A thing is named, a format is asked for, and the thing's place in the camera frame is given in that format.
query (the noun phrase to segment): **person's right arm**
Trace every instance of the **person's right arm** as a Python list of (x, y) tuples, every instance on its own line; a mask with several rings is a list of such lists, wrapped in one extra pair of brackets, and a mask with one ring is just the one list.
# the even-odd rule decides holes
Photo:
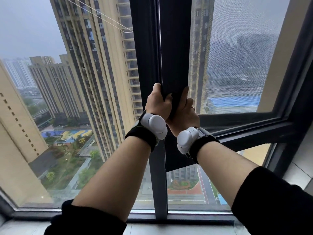
[[(167, 120), (176, 137), (182, 130), (200, 126), (187, 94), (185, 88), (174, 118)], [(310, 225), (313, 197), (299, 186), (291, 186), (218, 142), (202, 146), (197, 160), (252, 235), (289, 234)]]

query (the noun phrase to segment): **black shirt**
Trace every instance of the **black shirt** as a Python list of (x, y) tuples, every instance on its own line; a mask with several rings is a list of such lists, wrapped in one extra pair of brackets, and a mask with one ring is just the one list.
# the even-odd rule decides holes
[[(71, 204), (72, 200), (63, 203), (62, 214), (53, 217), (45, 235), (123, 234), (126, 224), (117, 217)], [(257, 167), (241, 185), (232, 212), (252, 235), (308, 233), (313, 221), (313, 197), (268, 169)]]

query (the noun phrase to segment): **gray sky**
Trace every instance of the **gray sky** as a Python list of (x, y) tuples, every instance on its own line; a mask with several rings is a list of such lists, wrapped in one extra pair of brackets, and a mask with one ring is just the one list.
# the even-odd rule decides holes
[[(212, 41), (279, 33), (289, 0), (215, 0)], [(66, 54), (49, 0), (1, 0), (0, 58)]]
[(49, 0), (1, 0), (0, 58), (66, 54)]

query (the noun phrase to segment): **forearm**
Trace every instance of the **forearm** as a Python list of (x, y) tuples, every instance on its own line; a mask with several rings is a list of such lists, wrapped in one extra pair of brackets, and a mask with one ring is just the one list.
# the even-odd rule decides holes
[(133, 207), (151, 147), (129, 136), (80, 191), (72, 205), (100, 209), (126, 221)]
[(229, 206), (248, 174), (258, 165), (218, 142), (205, 144), (197, 160)]

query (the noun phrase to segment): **window frame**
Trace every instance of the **window frame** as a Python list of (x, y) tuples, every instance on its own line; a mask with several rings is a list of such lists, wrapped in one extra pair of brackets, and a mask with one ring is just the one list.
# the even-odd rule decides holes
[[(154, 83), (159, 82), (163, 97), (174, 92), (172, 115), (183, 88), (188, 85), (189, 48), (181, 46), (189, 46), (190, 42), (190, 29), (185, 27), (191, 24), (191, 0), (130, 0), (130, 5), (142, 105), (145, 106)], [(264, 166), (281, 178), (313, 120), (313, 114), (307, 108), (313, 101), (313, 79), (310, 77), (313, 74), (312, 22), (311, 1), (276, 100), (279, 107), (270, 113), (200, 116), (201, 126), (211, 132), (215, 130), (213, 135), (234, 151), (271, 143)], [(194, 164), (178, 152), (176, 144), (176, 138), (169, 131), (149, 158), (155, 209), (132, 210), (127, 222), (236, 222), (229, 211), (168, 210), (166, 172)], [(20, 219), (50, 219), (61, 212), (52, 208), (17, 207), (2, 190), (0, 210), (7, 217)]]

